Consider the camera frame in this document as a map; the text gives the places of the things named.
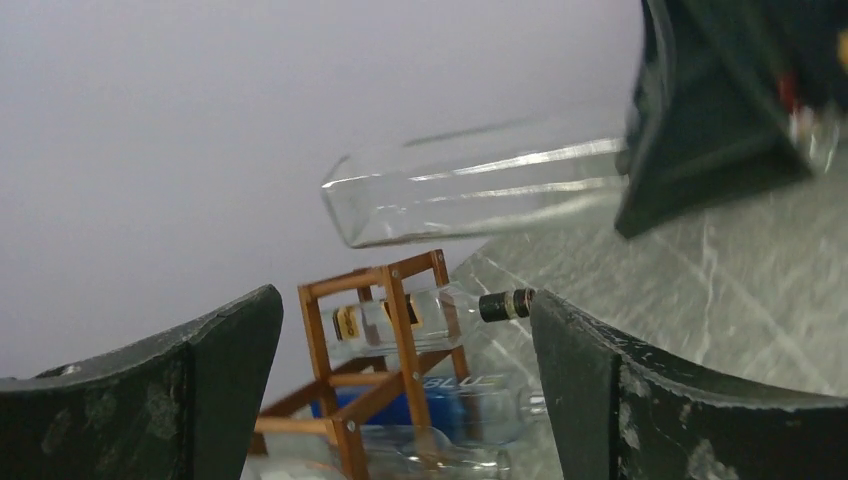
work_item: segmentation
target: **white label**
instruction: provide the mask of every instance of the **white label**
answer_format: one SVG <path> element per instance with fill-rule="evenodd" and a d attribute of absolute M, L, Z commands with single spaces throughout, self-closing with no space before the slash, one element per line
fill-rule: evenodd
<path fill-rule="evenodd" d="M 457 384 L 454 377 L 425 377 L 424 389 L 454 389 L 470 387 L 494 387 L 501 384 L 506 374 L 477 375 L 466 378 Z"/>

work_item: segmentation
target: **chipped paint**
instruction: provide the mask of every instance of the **chipped paint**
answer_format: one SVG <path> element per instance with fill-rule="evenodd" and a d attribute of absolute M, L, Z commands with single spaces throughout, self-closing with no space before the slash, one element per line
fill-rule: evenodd
<path fill-rule="evenodd" d="M 89 391 L 85 394 L 85 419 L 86 427 L 93 426 L 99 430 L 109 423 L 115 411 L 118 409 L 118 401 L 109 392 L 102 394 Z"/>
<path fill-rule="evenodd" d="M 72 422 L 71 412 L 67 408 L 56 414 L 41 440 L 41 451 L 45 455 L 53 455 L 59 449 Z"/>
<path fill-rule="evenodd" d="M 630 405 L 622 403 L 618 409 L 618 432 L 630 448 L 639 450 L 639 434 L 631 415 Z"/>
<path fill-rule="evenodd" d="M 177 434 L 179 406 L 162 385 L 151 384 L 147 387 L 147 402 L 144 406 L 150 415 L 147 424 L 148 433 L 163 440 L 168 440 Z"/>
<path fill-rule="evenodd" d="M 686 474 L 692 480 L 739 480 L 736 469 L 716 459 L 713 445 L 707 439 L 701 440 L 689 455 Z"/>
<path fill-rule="evenodd" d="M 651 395 L 651 387 L 648 385 L 648 382 L 639 375 L 634 374 L 627 365 L 621 365 L 618 382 L 622 390 L 632 393 L 637 397 L 647 398 Z"/>

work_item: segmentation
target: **wooden wine rack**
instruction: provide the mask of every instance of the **wooden wine rack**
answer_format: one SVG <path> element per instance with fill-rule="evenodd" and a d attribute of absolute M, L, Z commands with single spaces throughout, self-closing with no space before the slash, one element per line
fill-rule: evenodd
<path fill-rule="evenodd" d="M 441 250 L 433 250 L 397 263 L 361 268 L 345 275 L 298 287 L 315 380 L 260 412 L 250 454 L 267 455 L 263 436 L 265 433 L 325 435 L 329 443 L 338 448 L 344 473 L 351 480 L 370 480 L 360 425 L 402 393 L 406 393 L 409 401 L 412 422 L 422 427 L 431 425 L 421 378 L 448 355 L 453 361 L 457 380 L 464 380 L 470 372 L 465 349 L 461 345 L 452 350 L 421 354 L 415 350 L 403 280 L 427 270 L 433 271 L 437 286 L 448 283 L 444 254 Z M 383 287 L 386 292 L 389 317 L 398 346 L 400 370 L 388 371 L 385 357 L 356 358 L 331 369 L 318 300 L 344 291 L 356 290 L 359 301 L 367 302 L 373 300 L 371 289 L 375 286 Z M 363 372 L 369 367 L 373 372 Z M 370 385 L 371 388 L 344 408 L 339 408 L 335 388 L 351 385 Z M 322 417 L 292 418 L 293 414 L 316 400 L 320 402 Z"/>

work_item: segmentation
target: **bottle cap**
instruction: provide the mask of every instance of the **bottle cap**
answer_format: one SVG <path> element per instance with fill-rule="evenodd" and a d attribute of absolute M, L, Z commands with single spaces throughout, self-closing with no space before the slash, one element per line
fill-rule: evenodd
<path fill-rule="evenodd" d="M 520 288 L 483 295 L 478 302 L 480 318 L 486 323 L 527 318 L 530 316 L 530 303 L 535 293 L 532 288 Z"/>

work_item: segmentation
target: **empty glass bottle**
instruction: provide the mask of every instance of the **empty glass bottle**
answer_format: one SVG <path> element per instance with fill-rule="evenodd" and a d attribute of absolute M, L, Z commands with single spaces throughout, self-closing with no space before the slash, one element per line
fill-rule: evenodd
<path fill-rule="evenodd" d="M 611 225 L 627 105 L 434 136 L 345 156 L 321 187 L 352 248 L 591 219 Z"/>
<path fill-rule="evenodd" d="M 432 427 L 365 425 L 361 432 L 369 473 L 375 478 L 383 478 L 381 471 L 469 480 L 509 480 L 512 475 L 506 449 L 457 447 Z"/>
<path fill-rule="evenodd" d="M 548 419 L 545 397 L 526 388 L 519 375 L 506 372 L 454 377 L 427 376 L 421 380 L 433 427 L 455 445 L 501 445 L 517 440 L 527 426 Z M 368 391 L 366 386 L 336 389 L 339 407 Z M 312 413 L 320 416 L 317 402 Z M 402 394 L 371 417 L 368 425 L 412 425 L 409 404 Z"/>
<path fill-rule="evenodd" d="M 524 318 L 530 314 L 533 290 L 519 289 L 477 297 L 448 284 L 406 296 L 406 311 L 416 350 L 448 350 L 480 322 Z M 385 301 L 372 301 L 321 312 L 327 351 L 333 360 L 397 352 Z"/>

